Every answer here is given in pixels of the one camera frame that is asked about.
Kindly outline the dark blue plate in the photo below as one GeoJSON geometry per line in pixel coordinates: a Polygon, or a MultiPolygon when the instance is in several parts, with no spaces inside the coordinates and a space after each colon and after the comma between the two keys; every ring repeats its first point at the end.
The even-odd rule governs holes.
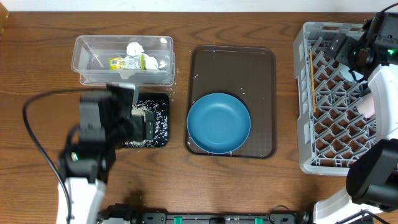
{"type": "Polygon", "coordinates": [[[210,154],[229,154],[248,139],[251,116],[235,96],[211,93],[189,109],[186,127],[191,140],[200,149],[210,154]]]}

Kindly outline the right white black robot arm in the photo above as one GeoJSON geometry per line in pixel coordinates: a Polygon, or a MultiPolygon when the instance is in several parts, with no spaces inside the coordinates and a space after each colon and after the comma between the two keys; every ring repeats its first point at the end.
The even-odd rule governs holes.
{"type": "Polygon", "coordinates": [[[397,210],[397,14],[375,13],[359,40],[337,34],[326,56],[362,75],[376,115],[376,142],[350,168],[343,189],[314,204],[313,223],[353,223],[397,210]]]}

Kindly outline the white paper napkin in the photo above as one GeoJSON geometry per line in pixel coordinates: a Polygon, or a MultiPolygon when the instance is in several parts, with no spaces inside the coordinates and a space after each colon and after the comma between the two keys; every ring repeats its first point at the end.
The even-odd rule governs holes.
{"type": "Polygon", "coordinates": [[[158,61],[144,52],[144,48],[138,42],[130,43],[126,48],[127,56],[130,55],[142,55],[144,57],[145,70],[147,71],[158,71],[158,61]]]}

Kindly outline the wooden chopstick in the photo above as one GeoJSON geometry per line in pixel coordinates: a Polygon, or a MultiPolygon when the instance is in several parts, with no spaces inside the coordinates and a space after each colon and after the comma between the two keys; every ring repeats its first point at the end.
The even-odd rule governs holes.
{"type": "Polygon", "coordinates": [[[313,70],[313,51],[310,48],[310,74],[311,74],[311,85],[312,85],[312,107],[313,113],[316,113],[316,98],[315,98],[315,80],[314,80],[314,70],[313,70]]]}

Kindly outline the light blue bowl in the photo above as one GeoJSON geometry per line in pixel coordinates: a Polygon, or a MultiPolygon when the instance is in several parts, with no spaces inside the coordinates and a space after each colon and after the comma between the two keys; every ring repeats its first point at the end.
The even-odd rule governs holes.
{"type": "MultiPolygon", "coordinates": [[[[339,64],[339,68],[340,68],[340,73],[341,75],[348,80],[349,82],[355,82],[355,79],[353,78],[353,75],[349,72],[349,67],[347,67],[346,65],[340,63],[339,64]]],[[[353,71],[353,74],[355,75],[357,80],[362,79],[363,75],[353,71]]]]}

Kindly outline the yellow green snack wrapper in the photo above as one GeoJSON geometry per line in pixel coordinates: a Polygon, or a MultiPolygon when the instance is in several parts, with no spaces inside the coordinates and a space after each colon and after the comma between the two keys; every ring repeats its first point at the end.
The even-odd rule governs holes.
{"type": "Polygon", "coordinates": [[[110,70],[145,70],[144,57],[142,55],[130,55],[109,59],[110,70]]]}

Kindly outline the pink plastic cup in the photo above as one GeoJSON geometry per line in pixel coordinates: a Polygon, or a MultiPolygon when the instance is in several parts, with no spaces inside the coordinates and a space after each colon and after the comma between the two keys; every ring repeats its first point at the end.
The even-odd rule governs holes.
{"type": "Polygon", "coordinates": [[[356,107],[358,112],[363,114],[365,118],[372,118],[375,115],[374,98],[372,93],[368,93],[363,96],[356,107]]]}

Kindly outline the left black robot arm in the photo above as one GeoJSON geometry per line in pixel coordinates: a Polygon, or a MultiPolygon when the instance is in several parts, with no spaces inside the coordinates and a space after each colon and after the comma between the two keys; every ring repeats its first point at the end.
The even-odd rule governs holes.
{"type": "Polygon", "coordinates": [[[95,223],[116,150],[126,141],[152,140],[153,113],[132,114],[139,98],[134,84],[110,84],[80,97],[80,122],[68,133],[58,157],[60,187],[57,223],[95,223]]]}

